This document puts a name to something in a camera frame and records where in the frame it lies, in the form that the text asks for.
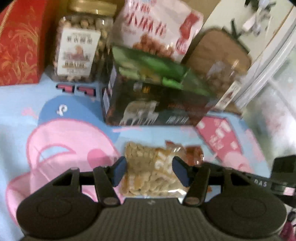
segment jar label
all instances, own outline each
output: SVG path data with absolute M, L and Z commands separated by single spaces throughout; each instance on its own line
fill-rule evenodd
M 57 75 L 88 77 L 100 37 L 100 31 L 64 28 L 60 43 Z
M 240 82 L 234 81 L 229 89 L 222 96 L 222 98 L 219 100 L 219 102 L 215 105 L 215 108 L 219 110 L 224 110 L 235 97 L 235 95 L 239 92 L 240 88 Z

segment blue tablecloth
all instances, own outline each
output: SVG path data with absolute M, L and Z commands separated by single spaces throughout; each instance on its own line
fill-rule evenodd
M 196 128 L 111 127 L 99 96 L 63 93 L 56 84 L 44 74 L 37 85 L 0 87 L 0 241 L 22 237 L 15 212 L 26 196 L 70 167 L 112 164 L 130 140 L 201 145 L 206 161 L 270 175 L 252 132 L 236 115 L 209 113 Z M 92 86 L 99 93 L 99 85 Z M 63 116 L 57 113 L 61 105 L 67 106 Z M 218 192 L 214 188 L 207 198 Z M 84 193 L 96 198 L 93 187 Z

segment pink cartoon print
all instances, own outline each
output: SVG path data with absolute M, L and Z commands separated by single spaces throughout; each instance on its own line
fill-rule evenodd
M 31 107 L 24 108 L 22 111 L 22 116 L 31 116 L 34 119 L 38 120 L 38 115 L 36 115 Z
M 62 147 L 64 151 L 43 158 L 43 153 L 53 147 Z M 71 119 L 57 119 L 39 126 L 29 136 L 26 149 L 30 172 L 13 179 L 6 190 L 8 210 L 15 222 L 20 202 L 69 168 L 91 171 L 97 166 L 112 165 L 120 156 L 101 130 Z M 83 186 L 82 192 L 97 201 L 94 186 Z
M 222 166 L 254 173 L 227 119 L 205 116 L 196 129 L 214 155 L 221 160 Z

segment glass door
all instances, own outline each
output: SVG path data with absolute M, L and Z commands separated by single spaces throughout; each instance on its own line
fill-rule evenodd
M 296 154 L 296 29 L 237 103 L 270 168 L 275 157 Z

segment circular pad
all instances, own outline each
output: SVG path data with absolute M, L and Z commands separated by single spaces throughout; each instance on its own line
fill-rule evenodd
M 206 205 L 210 221 L 221 231 L 245 239 L 265 238 L 284 225 L 283 203 L 264 190 L 237 188 L 236 194 L 221 193 Z
M 17 210 L 23 232 L 41 239 L 74 236 L 89 227 L 97 215 L 97 203 L 79 193 L 71 197 L 27 198 Z

